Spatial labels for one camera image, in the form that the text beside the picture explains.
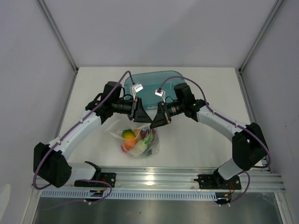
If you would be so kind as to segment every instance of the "bag of fruit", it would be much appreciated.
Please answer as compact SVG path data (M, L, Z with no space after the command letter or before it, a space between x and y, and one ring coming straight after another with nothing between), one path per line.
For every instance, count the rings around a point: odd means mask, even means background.
M129 120L117 120L108 129L121 146L121 150L133 157L147 157L159 149L157 129L150 124L140 124Z

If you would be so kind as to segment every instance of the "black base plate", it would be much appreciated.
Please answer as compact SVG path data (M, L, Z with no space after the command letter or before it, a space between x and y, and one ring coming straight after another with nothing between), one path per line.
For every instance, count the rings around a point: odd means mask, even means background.
M115 186L116 181L116 173L101 173L101 178L99 181L103 181L103 179L111 185L112 188ZM105 184L103 183L91 183L85 181L75 181L75 187L86 187L86 188L104 188Z
M241 182L238 175L233 176L229 181L221 185L220 187L215 183L213 179L213 174L200 174L198 175L198 179L196 179L199 183L199 189L214 189L214 190L230 190L229 184L232 183L236 190L241 190Z

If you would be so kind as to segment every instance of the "perforated metal strip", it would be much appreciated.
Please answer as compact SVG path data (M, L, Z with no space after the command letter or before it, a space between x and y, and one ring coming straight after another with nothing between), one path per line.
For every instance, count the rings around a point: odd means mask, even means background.
M86 189L45 189L41 197L60 198L101 198L92 196ZM107 199L134 199L134 200L182 200L182 201L216 201L214 192L200 191L131 191L113 190Z

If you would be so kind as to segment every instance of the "plastic bag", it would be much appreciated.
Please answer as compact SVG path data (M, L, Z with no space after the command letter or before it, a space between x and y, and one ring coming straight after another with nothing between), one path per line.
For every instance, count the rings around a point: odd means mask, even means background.
M159 138L157 129L150 129L150 124L119 119L107 131L120 144L121 150L128 155L147 157L158 153Z

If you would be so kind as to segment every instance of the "metal corner post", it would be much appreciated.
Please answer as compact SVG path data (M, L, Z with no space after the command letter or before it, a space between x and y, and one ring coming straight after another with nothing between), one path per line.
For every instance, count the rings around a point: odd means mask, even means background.
M68 49L68 47L66 46L66 43L64 41L64 39L62 38L59 29L45 3L44 0L36 0L39 8L41 9L42 14L44 15L53 35L55 36L61 50L63 51L63 53L65 54L70 66L72 67L72 69L74 70L74 73L77 73L78 71L78 67L75 64L75 61L73 59L73 57L71 56L71 53Z
M280 9L283 6L283 3L285 2L285 0L277 0L274 7L272 8L270 14L268 15L266 22L264 23L261 31L259 32L259 34L257 35L252 47L250 48L248 54L246 55L242 66L240 68L240 74L242 75L242 73L244 72L247 64L249 63L249 61L251 60L252 56L254 55L254 53L257 51L258 47L261 45L263 39L265 38L270 26L273 24L276 16L278 15Z

